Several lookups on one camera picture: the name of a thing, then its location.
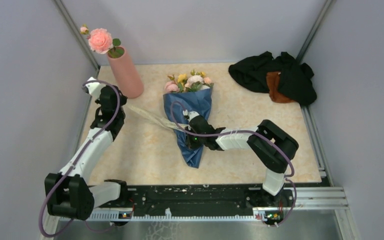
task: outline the blue wrapping paper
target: blue wrapping paper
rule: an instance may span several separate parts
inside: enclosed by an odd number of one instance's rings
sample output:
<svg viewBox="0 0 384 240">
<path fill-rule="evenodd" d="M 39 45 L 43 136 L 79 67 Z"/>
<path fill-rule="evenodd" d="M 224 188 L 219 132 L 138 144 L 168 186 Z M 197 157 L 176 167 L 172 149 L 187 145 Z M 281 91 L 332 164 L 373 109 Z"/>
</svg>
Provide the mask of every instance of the blue wrapping paper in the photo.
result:
<svg viewBox="0 0 384 240">
<path fill-rule="evenodd" d="M 202 115 L 206 120 L 210 116 L 211 112 L 211 93 L 212 88 L 204 89 L 195 92 L 182 92 L 182 93 L 166 93 L 163 95 L 164 111 L 167 118 L 174 122 L 170 113 L 170 107 L 174 101 L 181 102 L 188 111 L 195 111 Z M 188 120 L 183 117 L 183 109 L 179 104 L 173 106 L 173 114 L 176 122 L 179 124 L 188 124 Z M 184 161 L 189 167 L 199 168 L 201 162 L 201 156 L 203 154 L 204 146 L 198 149 L 189 149 L 186 146 L 186 133 L 174 130 L 177 136 L 177 145 L 181 151 Z"/>
</svg>

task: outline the flower bouquet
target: flower bouquet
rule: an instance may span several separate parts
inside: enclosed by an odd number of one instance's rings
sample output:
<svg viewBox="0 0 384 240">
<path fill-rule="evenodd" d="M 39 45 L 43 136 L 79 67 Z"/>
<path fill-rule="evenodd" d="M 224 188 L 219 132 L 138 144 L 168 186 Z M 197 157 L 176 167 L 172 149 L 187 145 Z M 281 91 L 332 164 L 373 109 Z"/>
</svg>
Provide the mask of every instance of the flower bouquet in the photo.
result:
<svg viewBox="0 0 384 240">
<path fill-rule="evenodd" d="M 190 77 L 187 74 L 180 74 L 177 79 L 174 75 L 168 76 L 168 78 L 170 81 L 165 84 L 165 94 L 163 95 L 164 111 L 167 118 L 174 122 L 170 108 L 174 101 L 179 101 L 188 111 L 198 112 L 208 120 L 214 83 L 206 76 L 205 72 L 192 70 Z M 173 114 L 176 122 L 188 124 L 188 121 L 183 117 L 183 109 L 180 105 L 175 104 L 173 106 Z M 198 168 L 204 147 L 190 149 L 186 145 L 186 133 L 179 130 L 174 130 L 174 133 L 177 136 L 177 145 L 186 164 L 189 167 Z"/>
</svg>

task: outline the white flower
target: white flower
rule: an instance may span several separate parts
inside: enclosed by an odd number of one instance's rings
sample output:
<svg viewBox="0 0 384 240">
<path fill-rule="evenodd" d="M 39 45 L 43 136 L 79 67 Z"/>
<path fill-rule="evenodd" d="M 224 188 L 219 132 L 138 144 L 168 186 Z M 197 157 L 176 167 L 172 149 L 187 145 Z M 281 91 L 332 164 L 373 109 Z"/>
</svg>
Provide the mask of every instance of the white flower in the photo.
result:
<svg viewBox="0 0 384 240">
<path fill-rule="evenodd" d="M 187 80 L 187 83 L 189 85 L 192 85 L 196 82 L 201 82 L 201 83 L 204 83 L 204 78 L 200 75 L 195 75 L 195 76 L 191 76 L 189 77 L 189 79 Z"/>
</svg>

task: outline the yellow flower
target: yellow flower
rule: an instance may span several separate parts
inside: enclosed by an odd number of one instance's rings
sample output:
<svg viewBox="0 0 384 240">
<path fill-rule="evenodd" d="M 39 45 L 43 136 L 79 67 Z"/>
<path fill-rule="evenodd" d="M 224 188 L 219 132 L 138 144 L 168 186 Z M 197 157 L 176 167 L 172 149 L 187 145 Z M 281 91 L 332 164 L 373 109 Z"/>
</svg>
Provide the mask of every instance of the yellow flower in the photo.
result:
<svg viewBox="0 0 384 240">
<path fill-rule="evenodd" d="M 180 74 L 179 77 L 177 78 L 178 83 L 184 84 L 187 80 L 188 80 L 188 76 L 186 75 L 186 73 Z"/>
</svg>

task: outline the wire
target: wire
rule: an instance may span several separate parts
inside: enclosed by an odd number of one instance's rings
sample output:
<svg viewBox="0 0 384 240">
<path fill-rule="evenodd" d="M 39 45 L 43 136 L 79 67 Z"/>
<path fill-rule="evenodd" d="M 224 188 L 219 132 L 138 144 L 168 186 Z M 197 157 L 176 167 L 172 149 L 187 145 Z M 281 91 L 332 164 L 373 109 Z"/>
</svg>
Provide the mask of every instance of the wire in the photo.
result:
<svg viewBox="0 0 384 240">
<path fill-rule="evenodd" d="M 87 229 L 89 229 L 91 232 L 94 232 L 94 233 L 96 233 L 96 234 L 103 234 L 103 233 L 106 233 L 106 232 L 108 232 L 109 230 L 113 229 L 113 227 L 114 227 L 114 224 L 111 223 L 111 226 L 109 226 L 109 227 L 106 228 L 106 229 L 103 229 L 103 230 L 95 230 L 95 229 L 92 229 L 92 228 L 89 226 L 89 224 L 88 224 L 87 221 L 84 221 L 84 224 L 86 225 Z"/>
<path fill-rule="evenodd" d="M 130 213 L 130 217 L 133 217 L 133 212 L 135 211 L 135 202 L 133 201 L 133 198 L 130 198 L 129 201 L 133 204 Z"/>
<path fill-rule="evenodd" d="M 284 212 L 284 202 L 282 200 L 279 201 L 279 213 Z"/>
<path fill-rule="evenodd" d="M 61 234 L 72 222 L 73 222 L 73 219 L 71 219 L 70 221 L 68 221 L 68 223 L 58 232 L 54 233 L 54 234 L 49 234 L 45 231 L 45 228 L 44 228 L 44 223 L 43 223 L 43 219 L 44 219 L 44 214 L 45 214 L 45 208 L 49 202 L 49 199 L 51 198 L 52 194 L 55 193 L 55 191 L 57 190 L 57 188 L 63 183 L 63 181 L 68 177 L 68 175 L 70 174 L 70 172 L 73 170 L 73 167 L 77 164 L 77 162 L 80 160 L 80 157 L 83 155 L 83 153 L 85 153 L 86 149 L 89 147 L 89 145 L 93 142 L 93 140 L 99 136 L 113 121 L 114 119 L 116 118 L 117 114 L 119 113 L 119 109 L 120 109 L 120 95 L 119 95 L 119 92 L 117 91 L 117 89 L 110 83 L 106 82 L 106 81 L 101 81 L 101 80 L 90 80 L 90 81 L 87 81 L 85 83 L 83 83 L 83 87 L 86 86 L 86 84 L 90 84 L 90 83 L 100 83 L 100 84 L 105 84 L 109 87 L 112 88 L 112 90 L 114 90 L 115 92 L 115 95 L 117 96 L 117 107 L 115 109 L 115 112 L 114 112 L 114 115 L 111 117 L 111 119 L 97 132 L 95 133 L 95 135 L 92 136 L 92 139 L 89 139 L 85 144 L 84 144 L 84 147 L 80 150 L 80 152 L 78 153 L 78 155 L 76 156 L 76 158 L 74 159 L 73 163 L 72 163 L 72 166 L 67 170 L 67 172 L 59 179 L 58 182 L 56 182 L 56 184 L 51 188 L 51 190 L 49 191 L 49 193 L 46 195 L 46 198 L 45 200 L 43 201 L 43 204 L 42 206 L 40 207 L 40 212 L 39 212 L 39 230 L 40 230 L 40 233 L 47 237 L 47 238 L 53 238 L 59 234 Z"/>
<path fill-rule="evenodd" d="M 270 146 L 272 146 L 274 149 L 276 149 L 276 151 L 286 160 L 286 162 L 288 163 L 288 165 L 290 166 L 290 174 L 288 175 L 285 175 L 285 181 L 289 182 L 292 187 L 293 187 L 293 192 L 295 194 L 295 198 L 293 199 L 293 202 L 292 202 L 292 206 L 290 207 L 290 210 L 287 212 L 286 216 L 283 218 L 282 221 L 280 221 L 277 225 L 272 225 L 272 226 L 275 226 L 275 227 L 278 227 L 280 226 L 281 224 L 283 224 L 285 222 L 285 220 L 287 220 L 292 212 L 292 210 L 294 209 L 295 207 L 295 203 L 297 201 L 297 188 L 294 184 L 293 181 L 291 181 L 290 179 L 288 179 L 289 177 L 292 177 L 294 176 L 295 174 L 295 169 L 294 169 L 294 166 L 292 165 L 292 162 L 291 160 L 289 159 L 288 156 L 286 156 L 286 154 L 277 146 L 275 145 L 272 141 L 270 141 L 268 138 L 264 137 L 263 135 L 261 135 L 260 133 L 258 132 L 255 132 L 255 131 L 250 131 L 250 130 L 234 130 L 234 131 L 228 131 L 228 132 L 223 132 L 223 133 L 214 133 L 214 134 L 198 134 L 198 133 L 194 133 L 194 132 L 190 132 L 186 129 L 184 129 L 183 127 L 181 127 L 179 125 L 179 123 L 176 121 L 176 118 L 175 118 L 175 115 L 173 113 L 173 108 L 174 108 L 174 105 L 175 104 L 179 104 L 183 110 L 187 110 L 186 107 L 179 101 L 173 101 L 171 103 L 171 106 L 170 106 L 170 114 L 171 114 L 171 118 L 173 119 L 173 122 L 176 124 L 176 126 L 180 129 L 180 131 L 183 131 L 184 133 L 187 133 L 189 135 L 192 135 L 192 136 L 196 136 L 196 137 L 219 137 L 219 136 L 225 136 L 225 135 L 231 135 L 231 134 L 237 134 L 237 133 L 245 133 L 245 134 L 253 134 L 257 137 L 259 137 L 260 139 L 264 140 L 266 143 L 268 143 Z"/>
</svg>

